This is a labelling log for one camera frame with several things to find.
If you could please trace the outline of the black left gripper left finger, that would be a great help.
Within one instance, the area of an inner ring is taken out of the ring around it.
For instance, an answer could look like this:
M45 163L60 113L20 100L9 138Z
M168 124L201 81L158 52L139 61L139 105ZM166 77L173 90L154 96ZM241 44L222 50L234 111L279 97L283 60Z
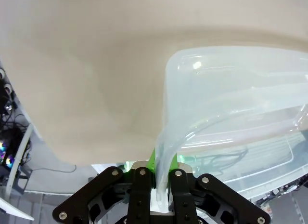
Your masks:
M154 157L137 161L128 172L108 167L52 212L59 224L96 224L111 209L127 204L126 224L149 224L151 189L155 187Z

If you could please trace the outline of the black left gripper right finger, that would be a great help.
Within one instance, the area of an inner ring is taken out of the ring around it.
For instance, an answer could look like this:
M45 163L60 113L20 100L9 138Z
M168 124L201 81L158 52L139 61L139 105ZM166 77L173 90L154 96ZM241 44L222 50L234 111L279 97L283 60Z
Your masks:
M168 179L174 214L169 224L205 224L197 210L218 224L269 224L270 216L258 206L232 190L219 179L205 173L195 177L180 169L177 156L168 161Z

